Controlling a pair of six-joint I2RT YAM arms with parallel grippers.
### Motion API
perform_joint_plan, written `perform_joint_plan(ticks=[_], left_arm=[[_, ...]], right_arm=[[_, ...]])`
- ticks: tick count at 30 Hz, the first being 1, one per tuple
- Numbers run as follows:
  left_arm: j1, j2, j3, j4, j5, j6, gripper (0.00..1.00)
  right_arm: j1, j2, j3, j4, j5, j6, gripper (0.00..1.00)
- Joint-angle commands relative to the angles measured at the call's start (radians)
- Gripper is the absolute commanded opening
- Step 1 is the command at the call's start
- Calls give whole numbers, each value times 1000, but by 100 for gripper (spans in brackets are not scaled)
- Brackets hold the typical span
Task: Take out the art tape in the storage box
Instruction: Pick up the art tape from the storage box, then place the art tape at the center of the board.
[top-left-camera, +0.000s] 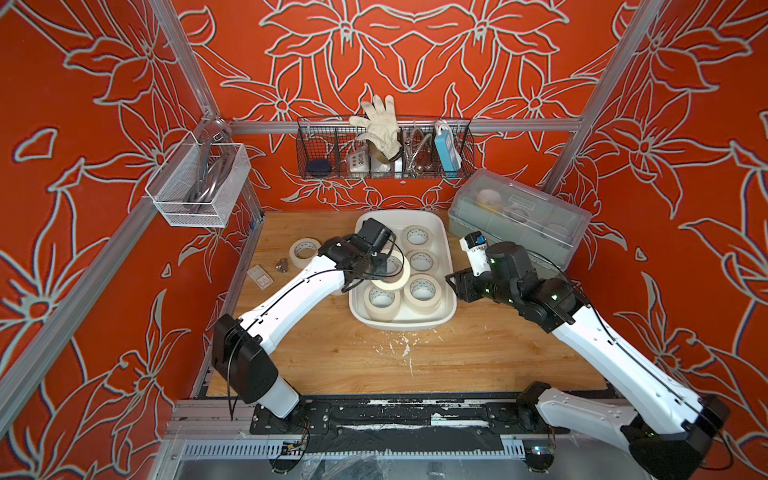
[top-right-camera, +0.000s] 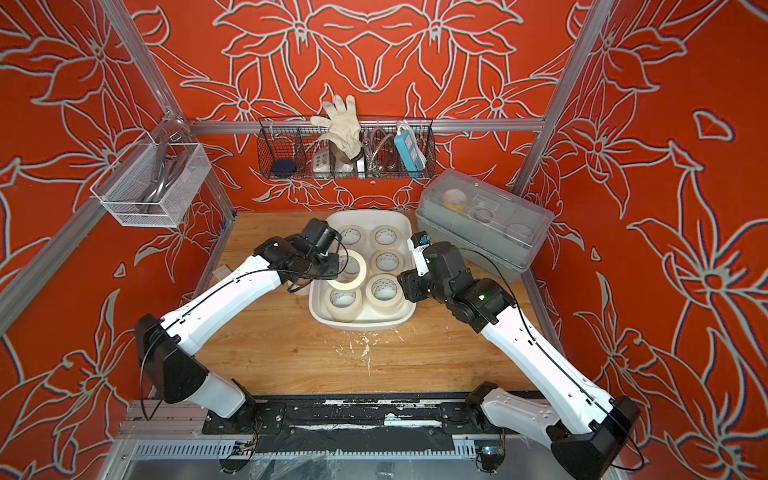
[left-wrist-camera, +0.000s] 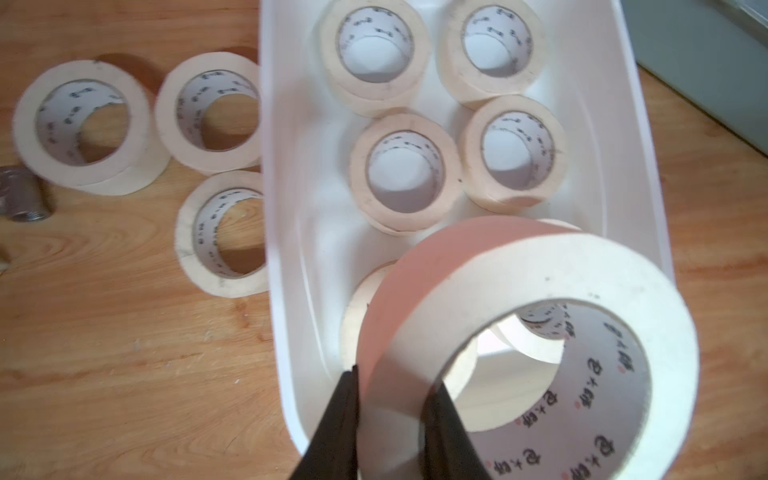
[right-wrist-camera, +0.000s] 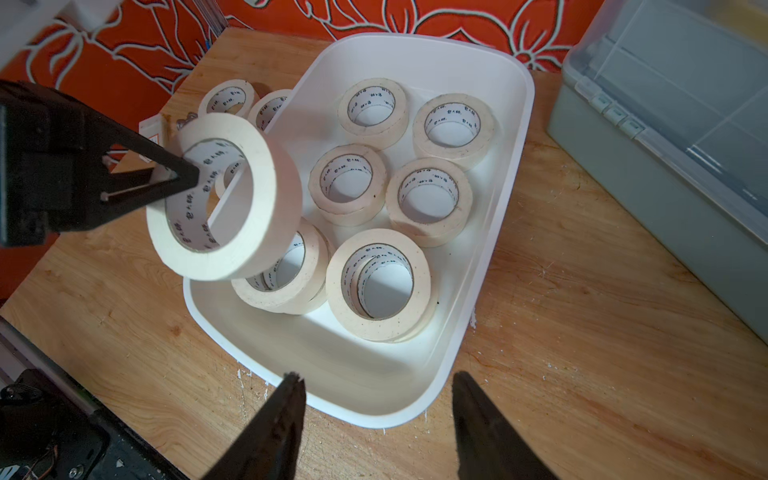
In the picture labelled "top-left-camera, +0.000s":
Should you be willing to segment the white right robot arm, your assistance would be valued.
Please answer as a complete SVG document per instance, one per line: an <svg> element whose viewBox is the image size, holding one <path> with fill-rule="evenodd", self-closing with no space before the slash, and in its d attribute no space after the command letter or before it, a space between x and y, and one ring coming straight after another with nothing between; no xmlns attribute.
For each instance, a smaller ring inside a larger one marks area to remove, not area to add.
<svg viewBox="0 0 768 480"><path fill-rule="evenodd" d="M479 231L459 244L470 265L445 278L459 300L487 298L514 308L587 360L630 404L610 406L534 382L517 399L521 417L610 444L655 479L689 479L705 467L730 416L723 401L664 373L603 320L567 275L540 278L523 246L490 245Z"/></svg>

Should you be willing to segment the white plastic storage tray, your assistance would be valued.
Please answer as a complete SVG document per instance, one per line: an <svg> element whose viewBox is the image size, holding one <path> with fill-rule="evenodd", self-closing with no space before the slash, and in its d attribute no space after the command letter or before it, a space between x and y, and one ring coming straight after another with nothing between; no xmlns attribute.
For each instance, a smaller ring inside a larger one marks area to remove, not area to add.
<svg viewBox="0 0 768 480"><path fill-rule="evenodd" d="M458 301L456 295L447 286L445 276L453 271L451 252L448 244L446 230L442 220L435 214L418 210L383 210L362 215L356 225L361 226L364 220L373 218L389 227L396 235L396 250L406 255L413 251L407 250L402 243L403 230L410 225L422 225L433 233L433 240L428 250L439 258L439 267L434 277L442 287L442 302L438 310L432 315L419 315L413 312L404 302L403 289L401 294L401 308L394 320L389 322L372 321L368 318L364 309L363 294L366 288L373 284L365 281L349 293L349 308L352 315L361 323L376 329L390 331L416 331L432 329L451 320L457 311Z"/></svg>

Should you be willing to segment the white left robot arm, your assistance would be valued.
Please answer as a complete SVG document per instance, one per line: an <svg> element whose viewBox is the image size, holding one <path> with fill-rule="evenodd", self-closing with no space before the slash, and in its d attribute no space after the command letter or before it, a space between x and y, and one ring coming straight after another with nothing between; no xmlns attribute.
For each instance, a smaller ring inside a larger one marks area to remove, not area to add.
<svg viewBox="0 0 768 480"><path fill-rule="evenodd" d="M211 364L245 404L256 403L281 420L296 415L301 395L280 375L270 354L287 333L335 291L390 276L388 260L400 253L396 234L369 218L357 232L325 241L309 263L259 306L214 324Z"/></svg>

